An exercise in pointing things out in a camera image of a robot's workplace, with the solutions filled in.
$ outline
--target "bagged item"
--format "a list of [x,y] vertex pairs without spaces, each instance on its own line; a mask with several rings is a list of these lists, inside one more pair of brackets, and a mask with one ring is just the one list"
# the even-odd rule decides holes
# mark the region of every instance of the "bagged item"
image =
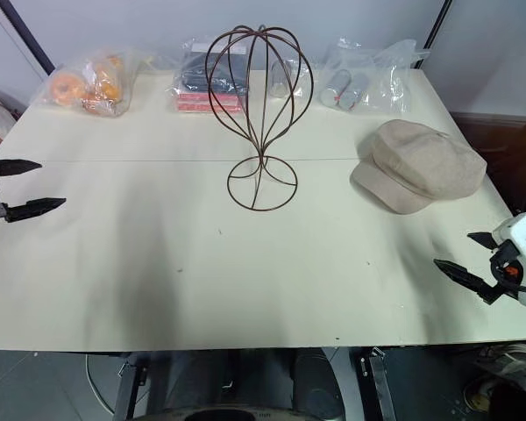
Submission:
[[38,93],[41,103],[103,117],[129,109],[142,54],[100,52],[57,68]]
[[[278,60],[273,62],[268,71],[268,85],[267,92],[269,96],[275,98],[286,98],[289,94],[288,76],[290,82],[294,85],[296,74],[298,73],[298,60],[287,59],[284,60],[285,68],[283,68]],[[298,83],[294,89],[295,99],[307,99],[311,88],[311,78],[309,77],[309,69],[305,63],[300,64],[300,74],[298,76]]]
[[336,110],[400,115],[410,108],[409,68],[428,54],[417,52],[413,39],[381,51],[340,39],[319,74],[317,96]]
[[[192,39],[183,45],[183,59],[179,70],[174,75],[174,82],[169,89],[178,111],[212,112],[209,101],[209,84],[205,74],[205,59],[212,41]],[[214,46],[209,55],[209,71],[215,67],[218,55],[226,43]],[[229,54],[218,61],[212,76],[212,91],[222,105],[216,101],[213,105],[216,111],[224,108],[230,113],[242,111],[241,97],[247,89],[245,70],[247,68],[247,49],[240,42],[228,50]],[[231,79],[228,57],[234,74]]]

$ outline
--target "cylindrical can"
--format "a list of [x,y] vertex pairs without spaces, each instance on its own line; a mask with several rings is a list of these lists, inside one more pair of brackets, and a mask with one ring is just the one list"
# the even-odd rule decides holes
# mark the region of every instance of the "cylindrical can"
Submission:
[[268,84],[268,91],[270,96],[277,98],[284,98],[290,93],[285,69],[288,72],[288,76],[292,77],[292,68],[287,61],[283,61],[283,63],[284,68],[278,60],[271,66],[271,83]]
[[364,73],[357,73],[352,77],[351,84],[343,91],[339,97],[339,108],[345,111],[352,110],[360,102],[363,94],[368,88],[368,76]]
[[343,68],[331,77],[325,88],[319,94],[319,99],[326,107],[333,108],[339,102],[339,97],[351,83],[351,74]]

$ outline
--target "white table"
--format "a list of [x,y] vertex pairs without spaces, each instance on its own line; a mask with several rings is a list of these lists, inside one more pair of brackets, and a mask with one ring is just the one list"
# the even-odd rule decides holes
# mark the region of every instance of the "white table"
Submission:
[[[488,306],[432,263],[452,259],[492,279],[489,253],[466,237],[509,216],[488,179],[471,197],[392,214],[350,183],[388,117],[314,103],[270,149],[295,168],[295,198],[272,212],[244,210],[225,180],[250,145],[211,115],[172,112],[170,82],[141,75],[116,119],[31,107],[1,145],[0,158],[43,164],[0,179],[3,201],[67,202],[0,221],[0,348],[526,339],[526,308],[508,297]],[[409,89],[406,119],[461,136],[421,71]]]

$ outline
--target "beige newsboy cap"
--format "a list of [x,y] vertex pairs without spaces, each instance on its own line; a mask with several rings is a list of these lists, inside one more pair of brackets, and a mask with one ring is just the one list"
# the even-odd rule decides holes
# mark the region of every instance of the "beige newsboy cap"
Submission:
[[391,120],[378,129],[372,153],[352,177],[393,211],[408,214],[438,199],[470,196],[486,168],[463,141],[426,125]]

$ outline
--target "cap brim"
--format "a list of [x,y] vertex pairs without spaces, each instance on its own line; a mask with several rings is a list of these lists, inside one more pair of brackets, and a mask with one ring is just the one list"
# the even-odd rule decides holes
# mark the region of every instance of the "cap brim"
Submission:
[[372,155],[357,165],[352,172],[352,178],[397,213],[406,215],[417,212],[434,202],[429,197],[417,195],[386,175],[376,165]]

